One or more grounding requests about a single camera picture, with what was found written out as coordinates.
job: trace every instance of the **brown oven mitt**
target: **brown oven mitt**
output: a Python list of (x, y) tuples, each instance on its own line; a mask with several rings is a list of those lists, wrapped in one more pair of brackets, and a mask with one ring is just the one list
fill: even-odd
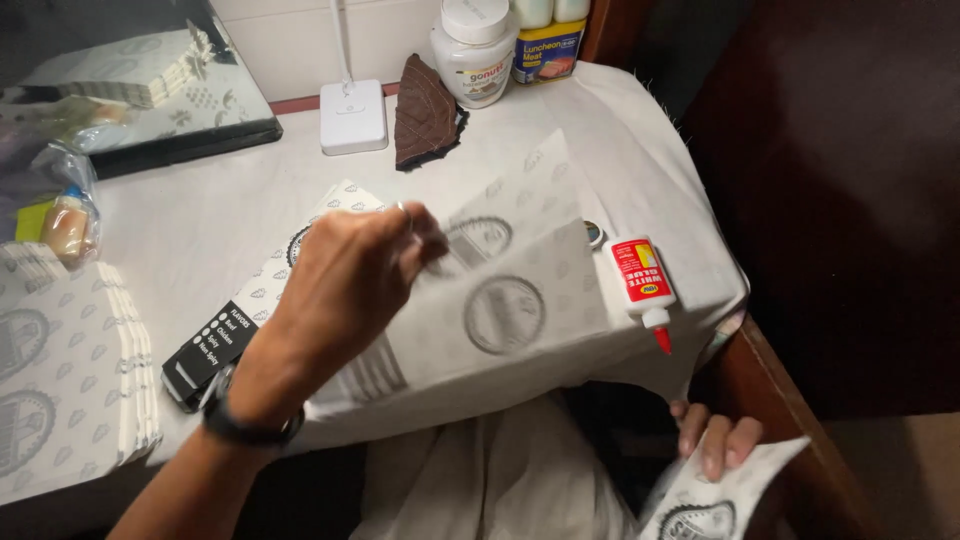
[(410, 171), (445, 157), (460, 144), (468, 116), (437, 72), (420, 56), (410, 55), (396, 97), (396, 170)]

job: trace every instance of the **white tablecloth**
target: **white tablecloth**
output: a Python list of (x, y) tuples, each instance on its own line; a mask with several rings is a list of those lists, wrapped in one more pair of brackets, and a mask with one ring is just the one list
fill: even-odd
[[(391, 131), (395, 106), (396, 98), (387, 98)], [(674, 354), (665, 356), (623, 312), (616, 276), (597, 255), (616, 330), (609, 344), (596, 347), (590, 371), (603, 369), (595, 378), (642, 384), (665, 398), (683, 395), (697, 353), (746, 297), (686, 148), (653, 97), (626, 72), (581, 62), (566, 81), (513, 87), (495, 105), (471, 112), (462, 144), (444, 160), (408, 174), (394, 170), (393, 145), (323, 155), (316, 110), (279, 120), (280, 142), (99, 184), (103, 259), (130, 289), (151, 336), (157, 374), (332, 184), (351, 179), (384, 202), (419, 199), (445, 214), (557, 128), (588, 177), (579, 193), (584, 216), (610, 236), (651, 236), (680, 297), (670, 327)], [(169, 459), (198, 421), (161, 390), (164, 439), (150, 462)], [(325, 440), (320, 427), (307, 426), (297, 448), (328, 446)]]

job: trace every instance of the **red bottle cap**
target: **red bottle cap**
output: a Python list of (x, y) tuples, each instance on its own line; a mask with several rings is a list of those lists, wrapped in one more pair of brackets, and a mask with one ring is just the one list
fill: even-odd
[(666, 328), (654, 329), (654, 337), (656, 337), (657, 343), (660, 344), (660, 348), (663, 349), (663, 351), (669, 355), (670, 354), (670, 333), (666, 331)]

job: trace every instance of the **gonutt hazelnut spread jar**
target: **gonutt hazelnut spread jar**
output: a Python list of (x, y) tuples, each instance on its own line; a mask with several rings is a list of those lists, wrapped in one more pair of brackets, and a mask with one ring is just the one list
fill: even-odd
[(457, 103), (481, 109), (500, 98), (518, 33), (508, 0), (443, 0), (430, 44), (437, 72)]

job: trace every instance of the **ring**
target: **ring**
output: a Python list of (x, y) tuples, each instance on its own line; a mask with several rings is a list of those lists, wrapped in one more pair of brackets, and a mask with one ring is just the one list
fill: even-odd
[(410, 211), (403, 207), (403, 203), (397, 202), (396, 207), (402, 210), (403, 213), (407, 214), (407, 221), (410, 223), (408, 229), (410, 230), (410, 233), (412, 233), (414, 231), (414, 216), (410, 214)]

